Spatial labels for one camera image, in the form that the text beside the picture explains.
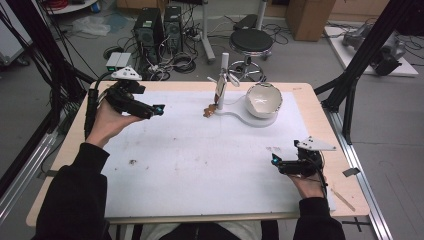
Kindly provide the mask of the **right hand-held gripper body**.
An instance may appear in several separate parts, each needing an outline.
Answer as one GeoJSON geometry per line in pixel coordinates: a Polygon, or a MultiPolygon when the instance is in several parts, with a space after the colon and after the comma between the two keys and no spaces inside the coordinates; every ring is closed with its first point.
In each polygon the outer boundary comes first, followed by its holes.
{"type": "Polygon", "coordinates": [[[294,141],[297,149],[296,160],[280,160],[279,172],[285,175],[302,175],[309,177],[324,167],[323,151],[335,151],[336,147],[320,139],[309,136],[294,141]]]}

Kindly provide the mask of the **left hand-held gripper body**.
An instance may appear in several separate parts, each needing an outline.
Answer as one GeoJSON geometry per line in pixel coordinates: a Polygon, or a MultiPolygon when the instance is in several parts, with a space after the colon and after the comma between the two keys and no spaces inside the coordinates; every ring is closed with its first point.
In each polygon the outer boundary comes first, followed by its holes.
{"type": "Polygon", "coordinates": [[[117,82],[106,90],[105,99],[118,112],[126,112],[139,118],[151,118],[152,107],[134,98],[143,94],[145,87],[139,84],[142,77],[127,66],[112,73],[117,82]]]}

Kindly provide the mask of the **white key stand with post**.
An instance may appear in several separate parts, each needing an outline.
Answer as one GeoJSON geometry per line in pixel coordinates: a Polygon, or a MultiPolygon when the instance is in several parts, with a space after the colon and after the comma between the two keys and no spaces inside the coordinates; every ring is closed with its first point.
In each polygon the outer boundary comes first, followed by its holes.
{"type": "MultiPolygon", "coordinates": [[[[228,69],[229,67],[229,54],[224,52],[222,54],[222,59],[221,59],[221,67],[220,67],[220,73],[221,73],[221,69],[228,69]]],[[[214,82],[216,84],[216,82],[219,80],[215,80],[211,77],[209,77],[209,80],[214,82]]],[[[270,119],[261,119],[261,118],[257,118],[255,116],[253,116],[252,114],[250,114],[245,106],[245,95],[247,93],[242,95],[240,98],[238,98],[237,100],[235,100],[232,103],[225,103],[225,91],[224,91],[224,96],[219,100],[218,103],[218,109],[214,112],[213,115],[218,115],[218,116],[234,116],[237,119],[239,119],[242,123],[251,126],[251,127],[255,127],[255,128],[264,128],[264,127],[268,127],[270,125],[272,125],[276,119],[277,116],[274,116],[270,119]]]]}

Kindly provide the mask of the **key with brown leather strap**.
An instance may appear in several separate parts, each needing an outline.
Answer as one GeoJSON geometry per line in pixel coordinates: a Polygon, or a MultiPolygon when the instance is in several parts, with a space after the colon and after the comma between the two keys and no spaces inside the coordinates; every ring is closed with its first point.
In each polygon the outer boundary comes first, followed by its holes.
{"type": "Polygon", "coordinates": [[[215,95],[214,103],[209,104],[208,107],[204,109],[203,116],[206,118],[211,117],[214,114],[214,112],[218,109],[218,103],[219,103],[219,96],[215,95]]]}

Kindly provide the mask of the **silver key fob with strap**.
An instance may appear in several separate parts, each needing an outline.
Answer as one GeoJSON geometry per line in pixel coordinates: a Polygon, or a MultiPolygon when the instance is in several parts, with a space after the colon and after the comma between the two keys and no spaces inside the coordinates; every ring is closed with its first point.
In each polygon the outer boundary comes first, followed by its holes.
{"type": "Polygon", "coordinates": [[[224,91],[228,82],[232,83],[235,87],[240,86],[239,79],[234,74],[230,73],[227,69],[222,68],[219,80],[216,82],[214,96],[214,102],[216,104],[218,104],[219,100],[224,96],[224,91]]]}

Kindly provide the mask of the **person's right hand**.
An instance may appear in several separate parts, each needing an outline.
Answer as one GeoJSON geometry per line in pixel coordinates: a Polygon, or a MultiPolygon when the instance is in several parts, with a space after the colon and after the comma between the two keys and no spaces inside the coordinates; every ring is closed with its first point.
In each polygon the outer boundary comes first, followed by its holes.
{"type": "Polygon", "coordinates": [[[296,186],[302,199],[324,197],[321,180],[317,174],[310,177],[305,177],[303,175],[289,175],[289,178],[296,186]]]}

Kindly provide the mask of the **person's left hand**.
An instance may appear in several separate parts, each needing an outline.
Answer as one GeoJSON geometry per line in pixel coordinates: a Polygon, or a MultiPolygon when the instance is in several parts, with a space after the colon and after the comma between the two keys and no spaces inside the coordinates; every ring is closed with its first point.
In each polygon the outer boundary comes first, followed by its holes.
{"type": "Polygon", "coordinates": [[[103,100],[97,109],[94,125],[85,142],[103,148],[125,127],[139,121],[141,118],[137,116],[124,116],[118,113],[106,100],[103,100]]]}

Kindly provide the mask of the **grey power supply unit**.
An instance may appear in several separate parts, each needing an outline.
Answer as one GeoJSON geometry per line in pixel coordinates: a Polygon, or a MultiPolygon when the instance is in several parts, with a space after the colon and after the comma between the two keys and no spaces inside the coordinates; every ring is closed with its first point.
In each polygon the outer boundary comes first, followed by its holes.
{"type": "Polygon", "coordinates": [[[131,63],[131,54],[130,53],[121,53],[119,59],[115,65],[117,69],[122,69],[129,66],[131,63]]]}
{"type": "Polygon", "coordinates": [[[106,63],[106,68],[108,71],[116,71],[117,70],[117,66],[118,66],[118,62],[119,59],[121,57],[121,54],[119,52],[113,52],[107,63],[106,63]]]}

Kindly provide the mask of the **thin wooden stick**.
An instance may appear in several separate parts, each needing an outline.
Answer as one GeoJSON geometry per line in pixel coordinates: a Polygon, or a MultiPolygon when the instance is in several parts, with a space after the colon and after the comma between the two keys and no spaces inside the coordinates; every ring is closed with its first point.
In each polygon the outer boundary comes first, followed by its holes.
{"type": "Polygon", "coordinates": [[[336,190],[334,190],[333,188],[331,188],[331,191],[333,192],[333,194],[340,200],[342,201],[351,211],[355,212],[356,209],[355,207],[349,203],[347,201],[347,199],[345,199],[340,193],[338,193],[336,190]]]}

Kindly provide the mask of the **white eggshell-shaped bowl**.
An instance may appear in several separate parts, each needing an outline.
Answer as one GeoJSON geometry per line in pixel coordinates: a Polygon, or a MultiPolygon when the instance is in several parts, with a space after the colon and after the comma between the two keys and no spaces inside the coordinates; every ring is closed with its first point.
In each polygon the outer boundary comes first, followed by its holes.
{"type": "Polygon", "coordinates": [[[245,106],[253,116],[270,119],[276,116],[283,103],[280,90],[266,82],[251,86],[245,95],[245,106]]]}

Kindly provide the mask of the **large black computer tower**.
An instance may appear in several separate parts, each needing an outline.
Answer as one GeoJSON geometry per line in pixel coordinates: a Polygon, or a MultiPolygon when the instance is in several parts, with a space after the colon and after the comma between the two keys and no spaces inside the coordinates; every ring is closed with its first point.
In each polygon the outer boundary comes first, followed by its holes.
{"type": "Polygon", "coordinates": [[[140,57],[139,70],[145,72],[149,66],[161,62],[160,45],[164,40],[164,33],[160,9],[142,8],[133,33],[140,57]]]}

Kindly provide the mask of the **wooden table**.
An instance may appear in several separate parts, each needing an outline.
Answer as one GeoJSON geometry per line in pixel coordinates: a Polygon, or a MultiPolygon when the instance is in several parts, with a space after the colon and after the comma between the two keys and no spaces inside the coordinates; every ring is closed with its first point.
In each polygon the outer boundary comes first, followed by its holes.
{"type": "MultiPolygon", "coordinates": [[[[148,82],[145,85],[148,91],[209,91],[214,95],[215,86],[211,82],[148,82]]],[[[248,83],[242,83],[240,87],[228,86],[225,94],[225,103],[232,103],[249,89],[248,83]]],[[[355,177],[345,177],[343,171],[347,170],[349,163],[341,150],[335,133],[330,126],[321,104],[312,87],[307,83],[280,83],[278,89],[284,93],[290,92],[294,95],[298,104],[303,122],[309,136],[320,139],[336,147],[335,151],[325,151],[324,173],[328,181],[330,213],[334,217],[366,216],[370,210],[365,197],[355,177]],[[356,211],[351,211],[331,191],[331,188],[340,193],[356,211]]],[[[135,223],[165,223],[165,222],[200,222],[200,221],[240,221],[240,220],[262,220],[262,219],[287,219],[295,218],[295,213],[262,213],[262,214],[222,214],[212,216],[183,216],[183,217],[126,217],[109,218],[114,224],[135,223]]]]}

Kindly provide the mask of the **white table mat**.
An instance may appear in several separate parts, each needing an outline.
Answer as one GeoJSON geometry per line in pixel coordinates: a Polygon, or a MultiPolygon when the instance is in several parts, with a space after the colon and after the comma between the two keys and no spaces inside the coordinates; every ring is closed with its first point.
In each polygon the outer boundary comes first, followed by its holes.
{"type": "Polygon", "coordinates": [[[297,212],[298,191],[271,163],[274,155],[296,159],[295,141],[309,135],[292,93],[264,128],[204,117],[209,91],[148,91],[139,99],[165,110],[106,145],[107,217],[297,212]]]}

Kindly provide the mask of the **clear plastic bag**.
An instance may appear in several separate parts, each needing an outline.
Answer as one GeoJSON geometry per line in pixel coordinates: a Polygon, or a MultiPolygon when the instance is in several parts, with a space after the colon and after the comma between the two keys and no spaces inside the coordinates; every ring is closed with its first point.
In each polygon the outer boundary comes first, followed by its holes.
{"type": "Polygon", "coordinates": [[[87,33],[95,36],[106,36],[111,26],[105,23],[102,17],[86,16],[72,22],[75,32],[87,33]]]}

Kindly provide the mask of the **narrow black computer tower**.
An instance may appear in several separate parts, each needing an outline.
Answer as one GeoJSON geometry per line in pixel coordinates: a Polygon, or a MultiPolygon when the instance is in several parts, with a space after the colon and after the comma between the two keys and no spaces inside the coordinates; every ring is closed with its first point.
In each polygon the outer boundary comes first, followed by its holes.
{"type": "Polygon", "coordinates": [[[176,54],[183,50],[182,17],[180,6],[167,6],[164,12],[164,30],[169,53],[176,54]]]}

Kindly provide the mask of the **white desk leg with foot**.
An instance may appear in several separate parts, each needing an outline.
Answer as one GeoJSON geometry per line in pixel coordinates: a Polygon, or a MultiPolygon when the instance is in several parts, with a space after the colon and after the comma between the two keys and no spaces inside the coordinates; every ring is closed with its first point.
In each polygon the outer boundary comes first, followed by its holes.
{"type": "Polygon", "coordinates": [[[215,54],[208,38],[208,0],[201,0],[202,3],[202,32],[201,42],[204,47],[208,64],[212,64],[215,60],[215,54]]]}

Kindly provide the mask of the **round white table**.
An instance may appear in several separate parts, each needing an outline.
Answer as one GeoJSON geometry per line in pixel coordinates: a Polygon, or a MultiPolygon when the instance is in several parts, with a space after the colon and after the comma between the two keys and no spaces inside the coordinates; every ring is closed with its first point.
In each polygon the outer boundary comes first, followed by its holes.
{"type": "Polygon", "coordinates": [[[98,0],[42,0],[42,6],[52,14],[64,14],[89,8],[98,13],[101,5],[98,0]]]}

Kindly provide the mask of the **black round stool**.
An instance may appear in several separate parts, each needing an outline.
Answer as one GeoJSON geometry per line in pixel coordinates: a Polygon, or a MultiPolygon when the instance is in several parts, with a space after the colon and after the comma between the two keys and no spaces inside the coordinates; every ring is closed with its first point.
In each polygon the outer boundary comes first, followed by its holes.
{"type": "Polygon", "coordinates": [[[241,61],[233,62],[229,72],[239,80],[249,79],[253,82],[265,82],[267,80],[263,69],[252,58],[260,57],[266,61],[271,55],[273,40],[269,34],[257,29],[240,29],[234,31],[229,39],[232,50],[244,56],[241,61]]]}

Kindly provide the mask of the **white floor board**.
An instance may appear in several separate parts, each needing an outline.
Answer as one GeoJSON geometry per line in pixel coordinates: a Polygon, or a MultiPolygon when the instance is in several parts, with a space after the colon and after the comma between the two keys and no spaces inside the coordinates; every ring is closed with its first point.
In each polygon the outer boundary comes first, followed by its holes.
{"type": "MultiPolygon", "coordinates": [[[[342,67],[346,69],[356,51],[351,46],[344,46],[342,44],[344,31],[341,28],[325,27],[325,33],[329,36],[329,42],[331,43],[333,50],[336,52],[342,67]]],[[[390,76],[416,77],[419,75],[414,67],[403,57],[399,59],[399,62],[401,65],[394,69],[390,73],[390,76]]]]}

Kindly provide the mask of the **black foot pedal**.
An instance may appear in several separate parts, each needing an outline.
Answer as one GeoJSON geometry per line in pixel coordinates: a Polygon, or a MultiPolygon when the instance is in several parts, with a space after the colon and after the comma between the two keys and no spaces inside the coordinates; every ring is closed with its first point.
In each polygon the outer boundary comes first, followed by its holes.
{"type": "Polygon", "coordinates": [[[257,21],[257,15],[256,14],[249,14],[249,15],[245,16],[243,19],[241,19],[240,21],[236,22],[233,25],[233,30],[237,31],[237,30],[240,30],[240,29],[254,28],[256,26],[256,21],[257,21]]]}

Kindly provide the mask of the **wooden cabinet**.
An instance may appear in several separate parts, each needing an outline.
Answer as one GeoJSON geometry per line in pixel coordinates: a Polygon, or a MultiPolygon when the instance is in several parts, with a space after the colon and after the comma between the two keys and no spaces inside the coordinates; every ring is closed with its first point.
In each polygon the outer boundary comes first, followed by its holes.
{"type": "Polygon", "coordinates": [[[336,0],[290,0],[285,17],[293,39],[318,41],[335,2],[336,0]]]}

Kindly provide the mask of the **grey robot device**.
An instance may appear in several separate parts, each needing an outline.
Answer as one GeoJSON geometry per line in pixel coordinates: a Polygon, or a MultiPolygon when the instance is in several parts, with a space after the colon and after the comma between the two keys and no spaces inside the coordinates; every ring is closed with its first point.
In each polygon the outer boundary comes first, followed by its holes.
{"type": "MultiPolygon", "coordinates": [[[[373,23],[364,23],[359,29],[344,34],[342,45],[352,46],[355,51],[359,49],[368,34],[373,23]]],[[[389,75],[397,67],[401,66],[399,59],[405,54],[405,43],[398,40],[394,33],[388,37],[377,55],[371,60],[370,66],[380,76],[389,75]]]]}

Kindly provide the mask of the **aluminium rail with cross mark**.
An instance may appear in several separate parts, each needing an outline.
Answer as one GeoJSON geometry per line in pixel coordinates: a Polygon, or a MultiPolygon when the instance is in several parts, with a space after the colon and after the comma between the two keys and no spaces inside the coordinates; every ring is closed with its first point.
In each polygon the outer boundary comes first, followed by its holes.
{"type": "Polygon", "coordinates": [[[376,238],[378,240],[393,240],[393,236],[386,223],[383,213],[380,210],[378,202],[373,194],[373,191],[362,168],[361,162],[356,154],[356,151],[354,147],[348,143],[348,141],[342,134],[342,118],[338,113],[331,113],[328,110],[325,110],[324,113],[326,114],[329,123],[333,128],[333,132],[337,137],[337,140],[341,146],[341,150],[347,158],[349,166],[351,168],[357,168],[359,170],[359,173],[356,174],[356,180],[358,181],[361,191],[368,204],[370,210],[368,217],[376,235],[376,238]]]}

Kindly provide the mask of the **black metal frame with brace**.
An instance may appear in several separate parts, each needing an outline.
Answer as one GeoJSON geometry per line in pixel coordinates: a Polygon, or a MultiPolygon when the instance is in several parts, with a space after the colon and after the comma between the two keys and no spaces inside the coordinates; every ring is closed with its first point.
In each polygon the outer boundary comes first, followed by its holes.
{"type": "Polygon", "coordinates": [[[413,3],[414,0],[390,0],[341,75],[314,89],[316,95],[331,90],[321,105],[332,113],[338,112],[340,104],[345,101],[342,136],[349,145],[352,144],[351,125],[357,83],[390,34],[405,18],[413,3]]]}

